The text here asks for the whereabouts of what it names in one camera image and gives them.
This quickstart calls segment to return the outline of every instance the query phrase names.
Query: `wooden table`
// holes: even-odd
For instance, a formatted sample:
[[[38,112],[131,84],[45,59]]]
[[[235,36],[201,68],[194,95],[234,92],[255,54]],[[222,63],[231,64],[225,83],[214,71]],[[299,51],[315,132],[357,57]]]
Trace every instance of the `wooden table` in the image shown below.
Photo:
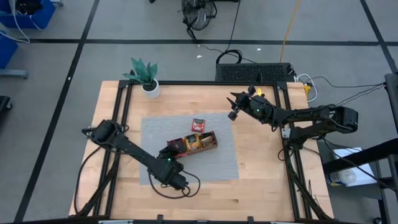
[[[231,91],[246,91],[247,86],[211,85],[161,85],[161,95],[147,99],[139,86],[133,86],[126,136],[141,145],[141,119],[150,116],[172,116],[182,114],[229,113],[231,105],[226,100]],[[261,86],[266,98],[275,104],[272,87]],[[301,83],[288,83],[292,108],[307,108],[307,101]],[[96,105],[93,126],[103,119],[111,119],[118,82],[102,83]],[[123,100],[119,111],[120,122]],[[308,126],[309,122],[296,123]],[[282,149],[280,132],[271,132],[269,125],[261,125],[244,113],[232,122],[239,180],[206,182],[193,198],[170,200],[158,196],[150,185],[139,185],[139,163],[123,155],[119,165],[111,218],[156,219],[163,214],[165,220],[247,220],[253,216],[257,221],[293,221],[289,185],[284,162],[278,160]],[[87,142],[84,158],[96,149]],[[314,140],[308,140],[305,147],[318,150]],[[319,155],[301,150],[305,178],[311,180],[312,194],[321,208],[333,216],[328,190]],[[81,209],[98,186],[104,150],[97,152],[87,163],[80,179],[78,208]],[[190,184],[193,191],[197,184]],[[107,190],[103,194],[101,212],[104,213]],[[180,195],[173,189],[161,189],[167,195]],[[300,216],[304,217],[301,196],[297,194]]]

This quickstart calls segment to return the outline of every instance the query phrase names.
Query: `desk fan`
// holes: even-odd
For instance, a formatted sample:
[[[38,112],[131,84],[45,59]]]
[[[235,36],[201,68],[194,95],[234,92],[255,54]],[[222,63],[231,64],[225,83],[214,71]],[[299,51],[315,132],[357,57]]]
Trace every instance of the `desk fan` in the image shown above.
[[[211,19],[216,17],[217,7],[214,0],[182,0],[182,13],[184,15],[182,22],[187,25],[187,32],[196,43],[197,38],[193,30],[206,28]]]

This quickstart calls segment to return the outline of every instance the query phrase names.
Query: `yellow cable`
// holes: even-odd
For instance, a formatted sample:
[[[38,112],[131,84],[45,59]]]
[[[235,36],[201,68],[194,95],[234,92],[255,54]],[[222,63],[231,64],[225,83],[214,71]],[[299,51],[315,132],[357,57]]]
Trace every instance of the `yellow cable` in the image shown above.
[[[297,0],[296,7],[294,8],[292,19],[290,20],[290,23],[289,23],[289,26],[287,28],[287,32],[286,32],[286,35],[285,35],[285,39],[284,39],[284,42],[282,44],[282,51],[280,52],[279,63],[282,62],[282,58],[284,56],[285,42],[286,42],[287,36],[289,36],[290,28],[292,28],[292,25],[293,25],[293,22],[294,22],[294,18],[296,17],[296,12],[298,11],[298,9],[300,7],[300,3],[301,3],[301,0]]]

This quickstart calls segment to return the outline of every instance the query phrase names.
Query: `gray floor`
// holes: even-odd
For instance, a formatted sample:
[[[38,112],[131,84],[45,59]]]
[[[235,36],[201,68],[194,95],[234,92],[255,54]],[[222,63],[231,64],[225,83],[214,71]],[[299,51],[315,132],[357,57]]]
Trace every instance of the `gray floor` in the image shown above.
[[[397,42],[395,0],[367,0],[385,41]],[[94,0],[64,0],[47,29],[29,30],[33,39],[79,39]],[[236,4],[220,2],[218,17],[197,32],[201,39],[229,39]],[[293,0],[242,1],[234,40],[282,40],[295,6]],[[100,0],[89,39],[185,40],[180,0]],[[17,30],[5,29],[19,37]],[[359,0],[303,0],[289,40],[377,41]],[[226,45],[208,44],[224,50]],[[277,62],[280,45],[232,45],[255,62]],[[14,108],[0,133],[0,222],[13,221],[35,160],[67,77],[77,44],[19,44],[8,68],[26,69],[27,80],[0,79],[0,95],[12,97]],[[389,47],[398,60],[398,47]],[[66,217],[86,144],[80,129],[90,125],[100,84],[122,79],[131,69],[129,57],[157,62],[159,80],[214,80],[218,52],[194,44],[85,44],[67,99],[24,220]],[[223,62],[235,62],[225,57]],[[391,69],[380,46],[288,45],[284,61],[297,73],[327,77],[335,85],[380,83]],[[315,80],[319,96],[311,106],[336,103],[362,89],[336,89]],[[384,90],[347,106],[359,111],[359,130],[331,134],[328,139],[349,146],[370,147],[396,138]],[[382,171],[387,167],[381,164]],[[375,200],[330,187],[335,217],[371,223],[379,216]]]

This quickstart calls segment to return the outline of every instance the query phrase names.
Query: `gray felt mat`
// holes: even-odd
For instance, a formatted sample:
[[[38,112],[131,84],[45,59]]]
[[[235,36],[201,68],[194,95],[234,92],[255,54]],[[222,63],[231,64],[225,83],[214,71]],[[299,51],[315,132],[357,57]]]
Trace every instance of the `gray felt mat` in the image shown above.
[[[184,165],[184,170],[198,176],[201,182],[239,179],[231,120],[226,113],[145,118],[141,123],[142,148],[156,157],[166,147],[166,141],[194,133],[191,131],[193,118],[206,121],[205,132],[215,132],[218,147],[180,158],[178,161]],[[188,182],[197,182],[195,178],[182,174]],[[149,184],[147,169],[142,164],[139,183]]]

